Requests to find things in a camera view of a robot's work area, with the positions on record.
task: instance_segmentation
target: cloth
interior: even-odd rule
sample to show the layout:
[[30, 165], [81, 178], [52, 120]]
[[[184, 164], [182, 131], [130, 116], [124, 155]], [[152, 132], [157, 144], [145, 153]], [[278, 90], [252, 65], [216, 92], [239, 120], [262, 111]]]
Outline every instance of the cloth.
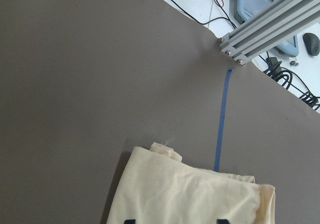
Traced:
[[134, 147], [107, 224], [274, 224], [275, 188], [254, 177], [190, 167], [173, 149]]

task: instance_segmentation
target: computer mouse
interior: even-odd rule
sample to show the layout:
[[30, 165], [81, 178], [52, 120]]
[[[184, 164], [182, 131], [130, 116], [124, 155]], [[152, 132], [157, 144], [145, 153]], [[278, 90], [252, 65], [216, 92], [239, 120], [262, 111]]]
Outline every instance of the computer mouse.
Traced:
[[311, 56], [317, 56], [320, 52], [319, 38], [313, 33], [305, 33], [302, 38], [308, 54]]

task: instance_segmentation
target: cream fabric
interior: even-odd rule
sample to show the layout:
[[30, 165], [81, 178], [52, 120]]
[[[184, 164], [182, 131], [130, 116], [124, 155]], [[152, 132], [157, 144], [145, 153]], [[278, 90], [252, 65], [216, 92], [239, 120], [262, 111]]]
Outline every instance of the cream fabric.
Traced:
[[168, 147], [135, 147], [115, 193], [107, 224], [274, 224], [275, 188], [254, 178], [181, 163]]

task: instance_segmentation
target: blue line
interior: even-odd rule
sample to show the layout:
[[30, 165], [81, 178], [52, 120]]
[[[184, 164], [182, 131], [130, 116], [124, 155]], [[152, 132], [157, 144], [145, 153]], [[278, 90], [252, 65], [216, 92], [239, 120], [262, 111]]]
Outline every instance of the blue line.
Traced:
[[229, 69], [226, 73], [226, 77], [225, 77], [226, 79], [224, 81], [221, 112], [220, 112], [220, 121], [219, 121], [218, 140], [216, 143], [215, 161], [214, 161], [214, 171], [215, 172], [219, 172], [219, 168], [220, 168], [220, 156], [221, 156], [221, 149], [222, 149], [222, 139], [223, 139], [223, 135], [224, 135], [225, 114], [226, 114], [225, 108], [227, 105], [226, 101], [227, 101], [231, 73], [232, 73], [232, 69]]

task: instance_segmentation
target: metal frame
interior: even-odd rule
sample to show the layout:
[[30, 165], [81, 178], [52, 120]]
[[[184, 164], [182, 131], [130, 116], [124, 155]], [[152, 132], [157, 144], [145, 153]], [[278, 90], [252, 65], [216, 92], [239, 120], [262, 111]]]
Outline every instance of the metal frame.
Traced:
[[238, 63], [252, 58], [318, 22], [320, 0], [275, 0], [220, 41], [220, 48]]

